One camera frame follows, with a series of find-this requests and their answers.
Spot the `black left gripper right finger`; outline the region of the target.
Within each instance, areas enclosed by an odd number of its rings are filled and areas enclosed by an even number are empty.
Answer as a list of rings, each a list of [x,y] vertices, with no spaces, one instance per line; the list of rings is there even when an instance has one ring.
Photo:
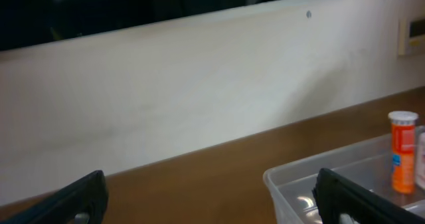
[[[362,224],[424,224],[424,218],[327,168],[320,169],[312,193],[323,224],[341,223],[343,216]]]

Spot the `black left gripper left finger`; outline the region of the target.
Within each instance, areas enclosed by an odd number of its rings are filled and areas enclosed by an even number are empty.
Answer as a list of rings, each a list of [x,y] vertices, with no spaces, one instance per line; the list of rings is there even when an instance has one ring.
[[[96,170],[2,221],[1,224],[69,223],[78,215],[85,216],[87,223],[101,224],[107,210],[108,198],[104,172]]]

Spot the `orange vitamin tube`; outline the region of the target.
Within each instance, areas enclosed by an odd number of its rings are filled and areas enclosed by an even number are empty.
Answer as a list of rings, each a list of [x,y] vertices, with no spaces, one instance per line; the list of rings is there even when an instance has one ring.
[[[392,134],[392,188],[402,194],[415,189],[414,158],[417,113],[393,111],[388,114]]]

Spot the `white lotion bottle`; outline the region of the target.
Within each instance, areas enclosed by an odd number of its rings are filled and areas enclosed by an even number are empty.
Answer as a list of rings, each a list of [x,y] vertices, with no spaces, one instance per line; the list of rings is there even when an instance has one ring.
[[[416,149],[416,169],[415,180],[416,184],[425,189],[425,133],[421,133],[418,137],[418,145]]]

